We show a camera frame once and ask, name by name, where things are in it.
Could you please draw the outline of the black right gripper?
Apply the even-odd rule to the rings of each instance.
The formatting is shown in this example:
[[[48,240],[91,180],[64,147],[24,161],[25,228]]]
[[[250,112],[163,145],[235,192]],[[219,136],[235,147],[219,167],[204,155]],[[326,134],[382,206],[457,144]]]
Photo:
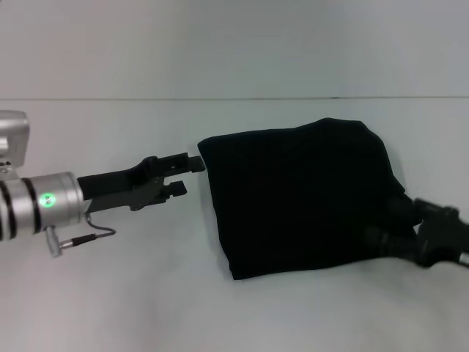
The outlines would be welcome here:
[[[468,267],[468,223],[461,220],[457,208],[403,195],[391,198],[387,209],[403,224],[420,224],[418,233],[414,229],[390,232],[367,227],[367,259],[392,257],[416,261],[421,267],[441,262]]]

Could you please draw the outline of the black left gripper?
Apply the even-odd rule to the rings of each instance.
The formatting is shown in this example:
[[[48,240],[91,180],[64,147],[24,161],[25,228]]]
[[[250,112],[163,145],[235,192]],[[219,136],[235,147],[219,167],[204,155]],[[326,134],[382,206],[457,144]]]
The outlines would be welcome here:
[[[170,197],[187,194],[181,180],[164,185],[164,177],[168,173],[203,171],[204,162],[200,156],[190,157],[187,153],[164,158],[151,156],[129,169],[79,177],[78,185],[84,200],[90,202],[89,212],[120,207],[137,211],[149,205],[162,204]]]

